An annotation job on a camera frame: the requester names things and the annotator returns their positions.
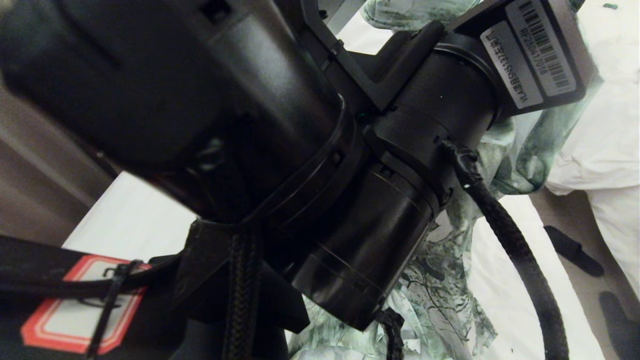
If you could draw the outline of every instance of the barcode label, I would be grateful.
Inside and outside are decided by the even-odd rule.
[[[490,27],[480,40],[518,109],[541,104],[540,89],[507,22]]]
[[[507,17],[547,96],[575,90],[575,77],[540,0],[516,0]]]

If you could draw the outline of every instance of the beige wall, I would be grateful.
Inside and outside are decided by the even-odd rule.
[[[111,181],[58,126],[0,86],[0,234],[61,245]]]

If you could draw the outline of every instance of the black cable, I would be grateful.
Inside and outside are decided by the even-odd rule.
[[[128,276],[121,291],[130,291],[161,280],[165,274],[176,271],[182,253],[152,267],[149,270]],[[85,297],[105,297],[111,280],[98,281],[23,281],[20,279],[0,279],[0,298],[59,298],[77,299]]]
[[[251,357],[260,288],[262,249],[258,232],[239,229],[230,241],[229,300],[223,360]]]
[[[450,140],[439,140],[439,142],[448,160],[454,166],[460,185],[473,198],[486,217],[527,288],[540,321],[545,344],[545,359],[569,359],[562,315],[554,294],[518,226],[484,185],[476,166],[477,154],[468,147]]]

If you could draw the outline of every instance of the cable connector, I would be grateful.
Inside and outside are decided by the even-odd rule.
[[[456,177],[465,191],[483,182],[476,165],[479,159],[476,151],[450,139],[437,138],[435,143],[445,152],[447,160],[453,165]]]

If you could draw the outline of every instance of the barcode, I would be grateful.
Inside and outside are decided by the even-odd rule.
[[[536,8],[531,1],[528,1],[518,7],[525,23],[531,33],[536,47],[542,56],[542,60],[545,62],[545,66],[553,79],[556,88],[562,89],[571,86],[569,79],[567,78],[564,67],[558,58],[556,50],[553,44],[549,40],[549,35],[542,23]]]

